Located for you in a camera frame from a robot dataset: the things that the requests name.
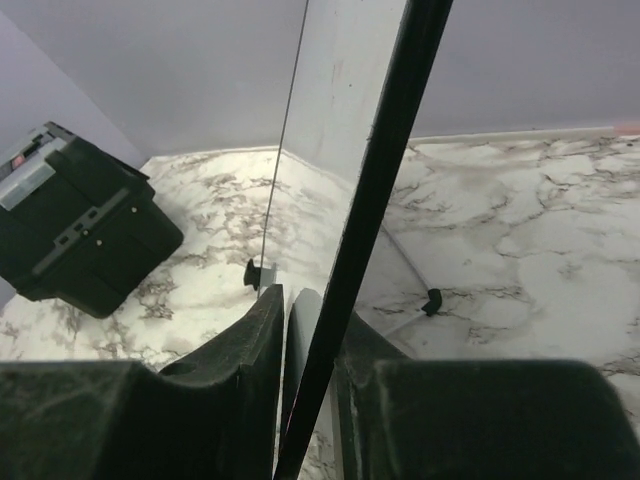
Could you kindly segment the white dry-erase whiteboard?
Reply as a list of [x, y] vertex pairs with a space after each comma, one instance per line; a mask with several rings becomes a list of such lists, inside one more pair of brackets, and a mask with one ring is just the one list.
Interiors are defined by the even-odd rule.
[[328, 389], [451, 10], [448, 1], [309, 1], [261, 263], [288, 324], [274, 475], [333, 443]]

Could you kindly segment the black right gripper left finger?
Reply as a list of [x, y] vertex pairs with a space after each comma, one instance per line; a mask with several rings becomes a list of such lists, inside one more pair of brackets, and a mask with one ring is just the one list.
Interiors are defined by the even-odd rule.
[[153, 371], [135, 361], [1, 367], [5, 479], [268, 479], [284, 298]]

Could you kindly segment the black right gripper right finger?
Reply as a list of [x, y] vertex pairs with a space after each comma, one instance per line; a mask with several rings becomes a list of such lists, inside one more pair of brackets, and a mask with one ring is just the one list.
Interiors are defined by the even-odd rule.
[[343, 479], [635, 479], [613, 387], [569, 360], [413, 360], [353, 316], [334, 369]]

